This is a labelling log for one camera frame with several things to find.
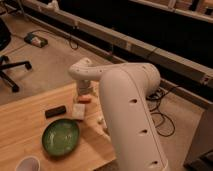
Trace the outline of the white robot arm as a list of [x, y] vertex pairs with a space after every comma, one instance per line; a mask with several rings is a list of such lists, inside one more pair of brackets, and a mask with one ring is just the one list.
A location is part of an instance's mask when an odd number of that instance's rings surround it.
[[99, 83], [99, 99], [120, 171], [170, 171], [146, 97], [160, 85], [150, 63], [94, 66], [88, 58], [71, 65], [69, 73], [84, 94]]

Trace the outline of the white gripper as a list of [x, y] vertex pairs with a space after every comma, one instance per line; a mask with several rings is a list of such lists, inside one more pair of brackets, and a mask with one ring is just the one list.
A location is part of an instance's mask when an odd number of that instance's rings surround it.
[[93, 86], [89, 80], [78, 80], [77, 81], [77, 94], [75, 94], [75, 102], [78, 102], [79, 95], [86, 95], [91, 93], [92, 96], [98, 97], [95, 90], [93, 90]]

